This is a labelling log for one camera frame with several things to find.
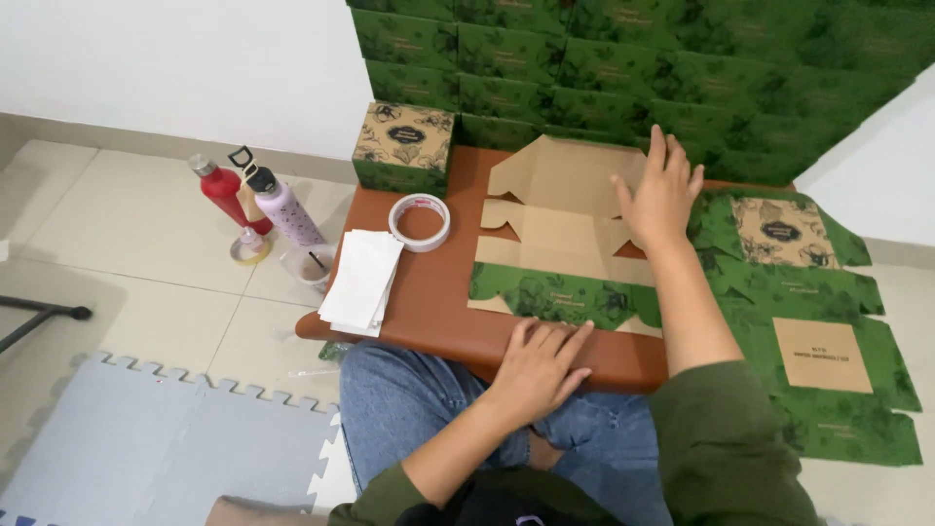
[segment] stack of boxes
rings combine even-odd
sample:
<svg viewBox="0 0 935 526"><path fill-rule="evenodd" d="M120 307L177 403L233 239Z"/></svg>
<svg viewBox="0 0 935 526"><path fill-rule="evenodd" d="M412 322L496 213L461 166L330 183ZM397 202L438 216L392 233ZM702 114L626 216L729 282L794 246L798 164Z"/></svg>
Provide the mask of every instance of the stack of boxes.
<svg viewBox="0 0 935 526"><path fill-rule="evenodd" d="M458 114L460 144L546 133L789 184L935 62L931 0L348 0L375 98Z"/></svg>

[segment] double-sided tape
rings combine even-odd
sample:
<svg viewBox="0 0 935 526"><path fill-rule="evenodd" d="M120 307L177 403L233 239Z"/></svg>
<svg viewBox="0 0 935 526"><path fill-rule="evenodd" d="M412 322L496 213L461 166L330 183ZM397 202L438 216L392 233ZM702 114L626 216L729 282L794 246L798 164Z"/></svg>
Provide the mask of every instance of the double-sided tape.
<svg viewBox="0 0 935 526"><path fill-rule="evenodd" d="M441 230L426 240L411 240L399 232L399 218L412 208L430 208L441 216ZM441 199L428 194L412 194L405 196L390 209L390 232L393 237L403 242L403 246L410 252L428 252L435 250L448 239L448 232L452 229L452 216L448 207Z"/></svg>

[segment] red water bottle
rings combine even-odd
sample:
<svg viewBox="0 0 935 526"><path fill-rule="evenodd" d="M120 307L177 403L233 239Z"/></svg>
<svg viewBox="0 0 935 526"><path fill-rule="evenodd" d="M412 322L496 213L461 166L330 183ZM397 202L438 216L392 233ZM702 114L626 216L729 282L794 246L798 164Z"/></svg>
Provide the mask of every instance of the red water bottle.
<svg viewBox="0 0 935 526"><path fill-rule="evenodd" d="M240 226L249 226L261 236L265 236L273 229L273 223L268 217L259 221L247 221L247 214L244 213L240 201L237 200L240 178L233 170L219 167L217 163L201 153L189 158L188 168L191 168L201 178L201 193L218 205L224 213L231 216L235 223Z"/></svg>

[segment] puzzle mat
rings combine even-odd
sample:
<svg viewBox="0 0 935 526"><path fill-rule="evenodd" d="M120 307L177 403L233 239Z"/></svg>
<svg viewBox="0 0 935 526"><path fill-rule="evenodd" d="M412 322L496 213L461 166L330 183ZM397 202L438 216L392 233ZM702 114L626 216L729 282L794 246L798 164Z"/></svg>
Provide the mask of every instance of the puzzle mat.
<svg viewBox="0 0 935 526"><path fill-rule="evenodd" d="M264 401L260 387L241 395L230 380L214 388L109 356L95 354L65 388L0 496L0 525L201 525L221 495L306 512L354 499L335 405L317 413L312 399Z"/></svg>

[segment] jeans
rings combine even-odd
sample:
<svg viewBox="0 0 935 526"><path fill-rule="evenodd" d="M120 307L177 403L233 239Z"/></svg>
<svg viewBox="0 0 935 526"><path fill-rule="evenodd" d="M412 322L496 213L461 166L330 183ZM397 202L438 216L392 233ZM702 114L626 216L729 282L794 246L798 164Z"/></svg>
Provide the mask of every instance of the jeans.
<svg viewBox="0 0 935 526"><path fill-rule="evenodd" d="M364 341L341 364L341 424L358 494L434 437L487 388L463 365ZM552 472L628 526L670 525L656 470L655 428L645 397L575 393L533 424L565 450ZM526 465L528 430L511 434L481 469Z"/></svg>

